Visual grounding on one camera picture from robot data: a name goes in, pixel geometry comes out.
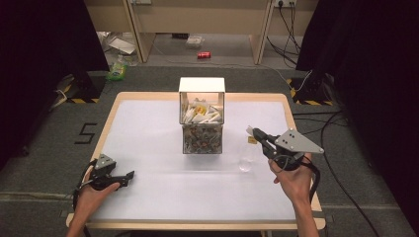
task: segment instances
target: power strip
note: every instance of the power strip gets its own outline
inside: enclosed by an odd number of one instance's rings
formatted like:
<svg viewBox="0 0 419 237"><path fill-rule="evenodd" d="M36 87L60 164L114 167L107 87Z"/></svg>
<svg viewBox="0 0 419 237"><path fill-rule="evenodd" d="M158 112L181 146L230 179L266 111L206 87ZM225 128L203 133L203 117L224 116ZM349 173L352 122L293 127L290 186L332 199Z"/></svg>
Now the power strip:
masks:
<svg viewBox="0 0 419 237"><path fill-rule="evenodd" d="M283 1L283 8L291 8L296 5L296 0L275 0L274 6L280 7L280 1Z"/></svg>

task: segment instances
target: red can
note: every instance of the red can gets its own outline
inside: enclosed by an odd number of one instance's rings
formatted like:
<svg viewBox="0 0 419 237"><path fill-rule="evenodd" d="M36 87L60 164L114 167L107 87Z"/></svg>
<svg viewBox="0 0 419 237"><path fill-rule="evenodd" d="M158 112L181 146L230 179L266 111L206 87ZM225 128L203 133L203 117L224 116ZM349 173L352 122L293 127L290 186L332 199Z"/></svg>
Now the red can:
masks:
<svg viewBox="0 0 419 237"><path fill-rule="evenodd" d="M210 58L210 52L209 51L199 52L198 59L202 59L202 58Z"/></svg>

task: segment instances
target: box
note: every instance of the box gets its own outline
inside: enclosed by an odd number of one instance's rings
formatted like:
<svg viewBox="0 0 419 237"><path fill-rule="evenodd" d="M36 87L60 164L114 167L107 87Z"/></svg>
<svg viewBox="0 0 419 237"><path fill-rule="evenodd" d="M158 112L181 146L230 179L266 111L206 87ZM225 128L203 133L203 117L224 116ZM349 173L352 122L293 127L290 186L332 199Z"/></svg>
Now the box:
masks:
<svg viewBox="0 0 419 237"><path fill-rule="evenodd" d="M182 77L179 123L184 154L222 153L225 85L222 77Z"/></svg>

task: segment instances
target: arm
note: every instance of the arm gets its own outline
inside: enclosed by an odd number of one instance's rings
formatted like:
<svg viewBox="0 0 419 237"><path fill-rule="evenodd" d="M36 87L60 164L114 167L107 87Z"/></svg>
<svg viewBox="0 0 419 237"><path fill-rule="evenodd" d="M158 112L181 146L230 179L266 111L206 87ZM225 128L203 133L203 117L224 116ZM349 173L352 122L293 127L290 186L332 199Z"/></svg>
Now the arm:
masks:
<svg viewBox="0 0 419 237"><path fill-rule="evenodd" d="M81 236L89 217L99 208L105 198L113 193L119 186L120 183L114 183L102 191L96 191L89 185L83 187L66 236Z"/></svg>
<svg viewBox="0 0 419 237"><path fill-rule="evenodd" d="M311 154L306 153L305 156L307 159L311 159ZM305 166L300 166L294 171L283 172L273 160L269 160L269 166L277 176L274 183L281 184L284 193L293 204L298 236L319 236L309 201L311 170Z"/></svg>

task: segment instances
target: black curtain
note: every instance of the black curtain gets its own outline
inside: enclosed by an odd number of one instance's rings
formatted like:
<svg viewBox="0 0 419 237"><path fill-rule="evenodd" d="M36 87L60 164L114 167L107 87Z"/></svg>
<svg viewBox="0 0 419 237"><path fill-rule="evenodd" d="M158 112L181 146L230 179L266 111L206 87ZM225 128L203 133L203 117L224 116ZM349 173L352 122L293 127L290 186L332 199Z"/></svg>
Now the black curtain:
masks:
<svg viewBox="0 0 419 237"><path fill-rule="evenodd" d="M0 168L31 139L65 76L108 71L84 1L1 1Z"/></svg>
<svg viewBox="0 0 419 237"><path fill-rule="evenodd" d="M416 0L320 0L297 66L335 76L343 108L373 167L417 234L418 13Z"/></svg>

